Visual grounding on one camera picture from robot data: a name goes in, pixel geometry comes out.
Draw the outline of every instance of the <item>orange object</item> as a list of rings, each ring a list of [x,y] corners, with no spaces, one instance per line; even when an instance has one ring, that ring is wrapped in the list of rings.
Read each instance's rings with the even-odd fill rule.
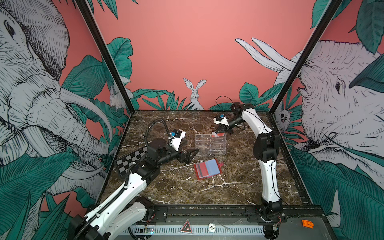
[[[313,223],[308,220],[302,220],[303,221],[303,227],[310,227],[313,228]]]

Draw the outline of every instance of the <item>clear acrylic box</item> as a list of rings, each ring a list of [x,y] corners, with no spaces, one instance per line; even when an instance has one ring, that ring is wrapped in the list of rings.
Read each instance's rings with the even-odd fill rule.
[[[195,145],[196,148],[200,149],[196,155],[225,155],[226,143],[225,135],[222,137],[212,137],[211,134],[196,134]]]

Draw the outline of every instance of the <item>checkerboard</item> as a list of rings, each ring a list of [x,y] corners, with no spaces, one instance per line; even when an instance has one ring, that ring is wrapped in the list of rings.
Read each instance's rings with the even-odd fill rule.
[[[127,170],[133,165],[136,164],[142,156],[147,152],[147,147],[142,147],[130,154],[125,155],[119,159],[116,159],[116,169],[118,170],[119,177],[125,178]]]

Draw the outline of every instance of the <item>rabbit drawing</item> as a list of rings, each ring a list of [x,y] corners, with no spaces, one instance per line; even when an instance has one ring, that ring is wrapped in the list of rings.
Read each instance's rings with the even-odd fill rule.
[[[191,94],[191,103],[192,103],[192,109],[191,110],[204,110],[204,108],[200,105],[199,103],[199,94],[197,93],[197,91],[199,90],[199,88],[201,88],[207,81],[204,79],[204,80],[201,80],[196,88],[193,88],[193,84],[191,81],[189,81],[188,79],[184,78],[184,82],[185,84],[187,85],[187,88],[191,89],[192,90],[192,94]]]

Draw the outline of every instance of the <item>triangular warning sticker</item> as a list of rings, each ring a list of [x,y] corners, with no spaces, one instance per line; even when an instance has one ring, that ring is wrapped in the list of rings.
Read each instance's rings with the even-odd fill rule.
[[[193,234],[191,224],[189,223],[189,219],[187,218],[180,232]]]

